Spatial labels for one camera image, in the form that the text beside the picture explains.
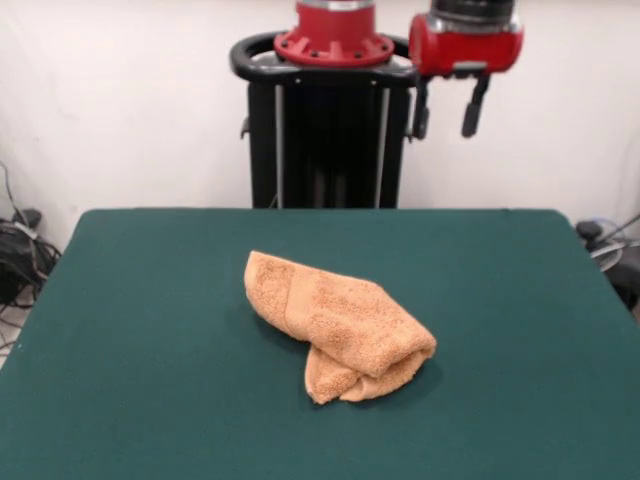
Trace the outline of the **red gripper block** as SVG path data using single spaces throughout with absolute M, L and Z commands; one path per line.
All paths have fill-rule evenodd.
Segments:
M 424 140 L 427 134 L 430 77 L 504 73 L 516 63 L 523 41 L 524 27 L 517 16 L 497 28 L 461 30 L 433 14 L 416 15 L 409 32 L 409 59 L 422 77 L 416 85 L 411 137 Z M 464 138 L 477 133 L 490 81 L 490 75 L 477 78 L 463 118 Z

